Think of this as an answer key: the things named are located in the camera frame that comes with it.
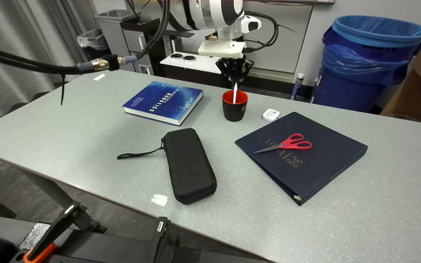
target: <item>blue trash can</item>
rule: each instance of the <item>blue trash can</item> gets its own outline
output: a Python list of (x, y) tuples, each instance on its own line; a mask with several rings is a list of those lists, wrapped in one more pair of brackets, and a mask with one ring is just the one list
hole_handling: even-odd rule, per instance
[(314, 103), (368, 112), (387, 85), (401, 83), (421, 48), (421, 26), (351, 15), (323, 36), (325, 48)]

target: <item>gray curtain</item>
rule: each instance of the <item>gray curtain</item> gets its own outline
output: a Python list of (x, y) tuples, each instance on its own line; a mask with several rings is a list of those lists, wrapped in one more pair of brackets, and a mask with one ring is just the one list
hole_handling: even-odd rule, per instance
[[(0, 0), (0, 50), (31, 60), (66, 66), (87, 61), (76, 37), (94, 28), (88, 0)], [(0, 64), (0, 117), (60, 81), (58, 75)]]

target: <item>blue trash bag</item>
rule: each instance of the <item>blue trash bag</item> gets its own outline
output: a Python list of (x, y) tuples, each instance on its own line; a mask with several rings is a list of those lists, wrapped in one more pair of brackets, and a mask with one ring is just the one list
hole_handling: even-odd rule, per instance
[(362, 45), (408, 47), (421, 43), (421, 25), (386, 17), (341, 16), (332, 28), (347, 40)]
[(391, 72), (409, 63), (410, 60), (399, 62), (370, 60), (342, 45), (325, 46), (322, 60), (323, 66), (342, 75), (370, 75)]

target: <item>scissor blade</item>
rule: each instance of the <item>scissor blade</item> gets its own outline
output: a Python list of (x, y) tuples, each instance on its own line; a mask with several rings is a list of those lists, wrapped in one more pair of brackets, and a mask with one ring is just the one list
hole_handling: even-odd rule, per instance
[(280, 148), (279, 145), (274, 145), (274, 146), (264, 148), (264, 149), (261, 149), (259, 151), (253, 152), (253, 153), (263, 153), (263, 152), (273, 151), (273, 150), (276, 150), (276, 149), (279, 149), (279, 148)]

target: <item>black cup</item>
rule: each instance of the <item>black cup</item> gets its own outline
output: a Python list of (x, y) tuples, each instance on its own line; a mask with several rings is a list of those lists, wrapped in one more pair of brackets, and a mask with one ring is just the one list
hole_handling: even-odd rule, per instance
[(246, 112), (246, 105), (248, 103), (248, 95), (241, 90), (237, 91), (237, 98), (235, 104), (234, 91), (229, 90), (222, 95), (222, 106), (224, 108), (224, 116), (231, 122), (241, 121)]

